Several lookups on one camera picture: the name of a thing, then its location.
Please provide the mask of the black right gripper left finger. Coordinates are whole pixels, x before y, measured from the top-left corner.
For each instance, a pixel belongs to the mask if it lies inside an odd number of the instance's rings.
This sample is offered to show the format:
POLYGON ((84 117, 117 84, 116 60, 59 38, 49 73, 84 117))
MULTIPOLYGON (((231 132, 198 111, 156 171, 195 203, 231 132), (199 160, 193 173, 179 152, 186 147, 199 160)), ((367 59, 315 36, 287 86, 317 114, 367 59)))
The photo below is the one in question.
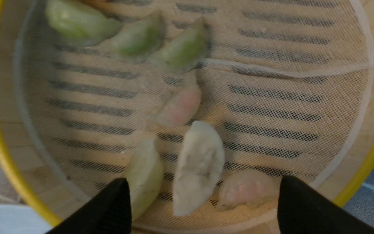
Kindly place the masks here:
POLYGON ((129 184, 125 178, 117 178, 47 233, 130 234, 131 225, 129 184))

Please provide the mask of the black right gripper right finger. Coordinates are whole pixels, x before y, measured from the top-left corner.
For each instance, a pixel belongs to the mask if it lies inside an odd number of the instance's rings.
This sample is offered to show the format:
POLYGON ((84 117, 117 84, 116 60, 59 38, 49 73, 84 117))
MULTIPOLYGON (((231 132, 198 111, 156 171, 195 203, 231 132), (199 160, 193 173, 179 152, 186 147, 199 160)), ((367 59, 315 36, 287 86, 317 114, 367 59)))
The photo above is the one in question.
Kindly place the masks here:
POLYGON ((282 234, 374 234, 374 228, 295 176, 281 179, 277 210, 282 234))

